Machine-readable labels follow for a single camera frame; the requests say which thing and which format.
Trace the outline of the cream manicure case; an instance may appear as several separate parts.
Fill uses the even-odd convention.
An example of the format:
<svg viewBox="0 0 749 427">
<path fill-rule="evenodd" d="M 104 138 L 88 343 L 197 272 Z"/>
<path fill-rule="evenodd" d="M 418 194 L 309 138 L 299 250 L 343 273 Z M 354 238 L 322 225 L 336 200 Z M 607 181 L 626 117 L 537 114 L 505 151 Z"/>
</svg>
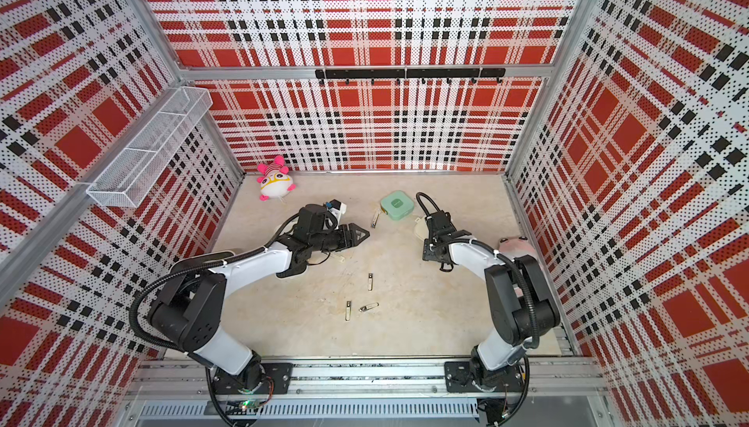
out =
<svg viewBox="0 0 749 427">
<path fill-rule="evenodd" d="M 423 217 L 417 217 L 415 219 L 413 232 L 421 242 L 429 239 L 429 229 Z"/>
</svg>

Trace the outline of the mint green manicure case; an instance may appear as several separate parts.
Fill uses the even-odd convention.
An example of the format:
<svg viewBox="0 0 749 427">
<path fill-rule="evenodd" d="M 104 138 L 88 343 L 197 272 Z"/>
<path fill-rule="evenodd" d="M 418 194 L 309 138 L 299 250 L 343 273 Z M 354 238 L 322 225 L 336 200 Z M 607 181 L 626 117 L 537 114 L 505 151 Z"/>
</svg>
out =
<svg viewBox="0 0 749 427">
<path fill-rule="evenodd" d="M 382 198 L 380 208 L 393 221 L 400 221 L 412 214 L 415 203 L 408 194 L 398 190 Z"/>
</svg>

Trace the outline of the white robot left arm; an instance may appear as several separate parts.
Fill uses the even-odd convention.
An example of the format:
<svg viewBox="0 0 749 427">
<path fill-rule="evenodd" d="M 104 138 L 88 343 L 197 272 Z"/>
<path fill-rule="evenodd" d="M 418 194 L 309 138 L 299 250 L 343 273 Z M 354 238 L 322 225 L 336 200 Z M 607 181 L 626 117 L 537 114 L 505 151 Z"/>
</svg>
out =
<svg viewBox="0 0 749 427">
<path fill-rule="evenodd" d="M 129 324 L 143 341 L 181 352 L 208 370 L 222 388 L 254 392 L 272 378 L 261 356 L 222 327 L 226 300 L 266 277 L 304 274 L 314 253 L 332 255 L 369 239 L 368 230 L 343 224 L 345 205 L 306 205 L 262 247 L 183 259 L 135 296 Z"/>
</svg>

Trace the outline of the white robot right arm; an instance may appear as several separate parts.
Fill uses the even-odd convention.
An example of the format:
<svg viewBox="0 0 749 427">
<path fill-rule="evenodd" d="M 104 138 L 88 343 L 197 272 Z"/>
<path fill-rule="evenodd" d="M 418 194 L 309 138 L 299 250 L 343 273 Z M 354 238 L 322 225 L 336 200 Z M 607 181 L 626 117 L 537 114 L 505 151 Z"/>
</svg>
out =
<svg viewBox="0 0 749 427">
<path fill-rule="evenodd" d="M 450 387 L 493 392 L 503 383 L 524 388 L 528 353 L 558 327 L 561 313 L 534 251 L 504 253 L 454 226 L 452 216 L 423 192 L 415 195 L 424 212 L 427 238 L 422 259 L 437 262 L 442 272 L 464 267 L 487 289 L 493 328 L 472 349 L 465 374 Z"/>
</svg>

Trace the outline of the cream nail clipper far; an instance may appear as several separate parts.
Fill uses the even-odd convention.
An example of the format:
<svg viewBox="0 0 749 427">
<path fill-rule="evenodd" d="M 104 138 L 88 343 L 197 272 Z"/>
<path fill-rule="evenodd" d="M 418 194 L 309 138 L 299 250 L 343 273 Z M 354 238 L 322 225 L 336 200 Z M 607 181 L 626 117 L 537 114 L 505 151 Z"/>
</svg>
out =
<svg viewBox="0 0 749 427">
<path fill-rule="evenodd" d="M 376 226 L 378 225 L 378 219 L 380 218 L 381 214 L 382 214 L 382 209 L 378 206 L 371 220 L 371 225 L 370 225 L 371 229 L 376 229 Z"/>
</svg>

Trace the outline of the silver clipper bottom right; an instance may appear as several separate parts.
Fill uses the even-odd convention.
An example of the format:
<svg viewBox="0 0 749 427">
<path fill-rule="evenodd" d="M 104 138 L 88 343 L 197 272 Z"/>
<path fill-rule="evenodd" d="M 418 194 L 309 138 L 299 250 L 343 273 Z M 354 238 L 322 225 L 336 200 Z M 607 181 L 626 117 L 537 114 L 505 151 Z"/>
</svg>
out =
<svg viewBox="0 0 749 427">
<path fill-rule="evenodd" d="M 366 313 L 378 308 L 380 304 L 378 302 L 370 303 L 359 308 L 360 313 Z"/>
</svg>

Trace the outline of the pink white owl plush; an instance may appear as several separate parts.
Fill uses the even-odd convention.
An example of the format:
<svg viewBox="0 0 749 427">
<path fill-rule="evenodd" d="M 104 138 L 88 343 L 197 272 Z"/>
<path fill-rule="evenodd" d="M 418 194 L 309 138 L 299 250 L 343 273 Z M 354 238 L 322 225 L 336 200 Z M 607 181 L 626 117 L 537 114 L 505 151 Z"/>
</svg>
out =
<svg viewBox="0 0 749 427">
<path fill-rule="evenodd" d="M 296 183 L 283 156 L 276 156 L 270 164 L 258 165 L 257 171 L 261 174 L 257 184 L 262 202 L 283 199 L 296 190 Z"/>
</svg>

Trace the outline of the pink frog plush red dress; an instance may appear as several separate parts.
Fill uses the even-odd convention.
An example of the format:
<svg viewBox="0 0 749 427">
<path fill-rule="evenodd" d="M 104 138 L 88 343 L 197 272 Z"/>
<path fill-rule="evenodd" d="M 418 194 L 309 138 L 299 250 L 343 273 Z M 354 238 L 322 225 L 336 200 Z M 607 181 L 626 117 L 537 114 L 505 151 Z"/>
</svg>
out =
<svg viewBox="0 0 749 427">
<path fill-rule="evenodd" d="M 502 239 L 497 249 L 501 254 L 509 258 L 517 258 L 525 255 L 530 255 L 534 259 L 538 258 L 538 252 L 526 237 Z"/>
</svg>

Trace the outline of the black wall hook rail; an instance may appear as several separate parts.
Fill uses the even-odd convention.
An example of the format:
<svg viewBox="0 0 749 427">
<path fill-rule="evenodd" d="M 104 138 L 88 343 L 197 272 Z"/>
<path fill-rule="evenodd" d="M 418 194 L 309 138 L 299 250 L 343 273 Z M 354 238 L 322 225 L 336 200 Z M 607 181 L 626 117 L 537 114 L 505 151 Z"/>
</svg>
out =
<svg viewBox="0 0 749 427">
<path fill-rule="evenodd" d="M 403 79 L 502 79 L 505 68 L 389 68 L 389 69 L 320 69 L 315 71 L 319 81 L 341 80 L 403 80 Z"/>
</svg>

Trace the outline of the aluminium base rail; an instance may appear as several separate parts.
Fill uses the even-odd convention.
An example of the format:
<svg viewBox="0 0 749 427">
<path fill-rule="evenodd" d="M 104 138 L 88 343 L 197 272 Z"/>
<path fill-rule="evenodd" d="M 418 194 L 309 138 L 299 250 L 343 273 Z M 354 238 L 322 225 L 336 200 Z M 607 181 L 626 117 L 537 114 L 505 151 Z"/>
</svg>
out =
<svg viewBox="0 0 749 427">
<path fill-rule="evenodd" d="M 464 358 L 270 359 L 275 389 L 217 387 L 224 412 L 255 426 L 614 426 L 589 358 L 534 357 L 496 388 L 470 380 Z"/>
</svg>

